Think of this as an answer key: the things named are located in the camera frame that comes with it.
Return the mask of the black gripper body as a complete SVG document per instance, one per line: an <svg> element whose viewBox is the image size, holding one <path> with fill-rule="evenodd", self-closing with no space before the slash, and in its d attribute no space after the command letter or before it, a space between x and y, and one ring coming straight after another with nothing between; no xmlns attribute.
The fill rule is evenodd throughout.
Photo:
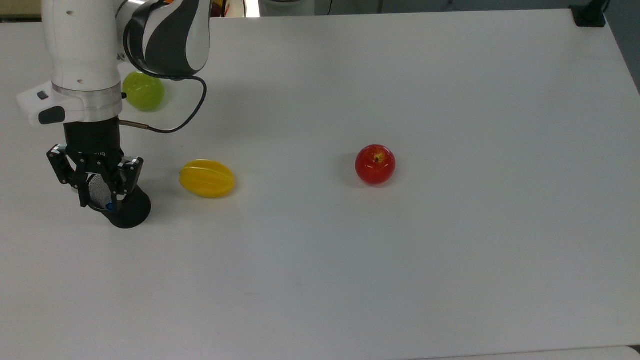
<svg viewBox="0 0 640 360"><path fill-rule="evenodd" d="M83 157L101 157L101 164L110 172L118 169L124 152L118 118L104 121L73 121L63 125L66 154L78 163Z"/></svg>

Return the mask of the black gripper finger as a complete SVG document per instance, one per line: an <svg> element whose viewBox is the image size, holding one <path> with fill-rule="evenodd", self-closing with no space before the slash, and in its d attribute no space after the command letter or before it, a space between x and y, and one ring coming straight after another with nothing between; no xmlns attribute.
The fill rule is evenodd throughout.
<svg viewBox="0 0 640 360"><path fill-rule="evenodd" d="M77 191L80 206L86 208L90 202L88 160L84 153L66 145L57 144L47 153L57 180Z"/></svg>
<svg viewBox="0 0 640 360"><path fill-rule="evenodd" d="M102 178L109 189L107 211L121 211L134 200L143 166L143 158L125 156L114 168L104 168Z"/></svg>

